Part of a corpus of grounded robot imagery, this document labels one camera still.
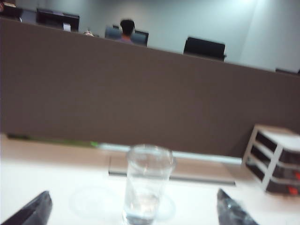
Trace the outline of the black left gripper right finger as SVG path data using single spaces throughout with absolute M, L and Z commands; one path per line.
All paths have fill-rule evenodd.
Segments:
M 257 225 L 258 223 L 223 189 L 217 192 L 217 213 L 220 225 Z

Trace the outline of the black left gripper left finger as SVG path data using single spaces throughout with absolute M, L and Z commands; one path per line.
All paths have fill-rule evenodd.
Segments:
M 2 225 L 46 225 L 53 203 L 49 191 L 44 191 L 25 204 Z

